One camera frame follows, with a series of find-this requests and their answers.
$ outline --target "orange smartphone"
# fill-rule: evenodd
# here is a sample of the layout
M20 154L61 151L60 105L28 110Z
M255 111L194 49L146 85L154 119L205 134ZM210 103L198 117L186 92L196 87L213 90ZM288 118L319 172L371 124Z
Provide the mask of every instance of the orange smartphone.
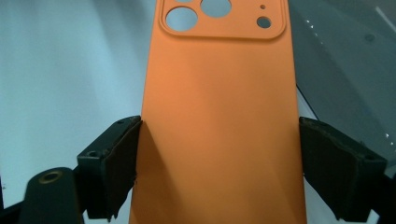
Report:
M306 223L288 2L227 3L157 1L131 224Z

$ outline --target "orange surface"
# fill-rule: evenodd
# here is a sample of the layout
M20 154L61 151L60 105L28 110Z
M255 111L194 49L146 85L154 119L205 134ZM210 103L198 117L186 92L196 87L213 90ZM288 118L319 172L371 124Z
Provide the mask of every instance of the orange surface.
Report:
M306 223L288 3L200 2L157 2L130 223ZM179 6L187 32L165 22Z

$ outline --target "orange phone case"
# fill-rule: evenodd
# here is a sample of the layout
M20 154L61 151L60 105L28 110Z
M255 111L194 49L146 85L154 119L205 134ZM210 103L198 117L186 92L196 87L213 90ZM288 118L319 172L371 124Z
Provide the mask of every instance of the orange phone case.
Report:
M157 1L130 223L306 223L288 2L201 2Z

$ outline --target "phone back panel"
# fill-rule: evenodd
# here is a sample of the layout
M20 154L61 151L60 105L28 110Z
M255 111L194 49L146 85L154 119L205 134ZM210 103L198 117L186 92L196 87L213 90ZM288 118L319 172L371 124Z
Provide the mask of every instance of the phone back panel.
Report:
M130 223L306 223L288 3L201 2L157 1Z

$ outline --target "phone case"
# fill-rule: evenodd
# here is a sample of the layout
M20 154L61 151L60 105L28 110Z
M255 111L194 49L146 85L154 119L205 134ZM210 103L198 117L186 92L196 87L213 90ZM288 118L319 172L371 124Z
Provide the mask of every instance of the phone case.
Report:
M306 223L288 2L201 3L157 1L130 223Z

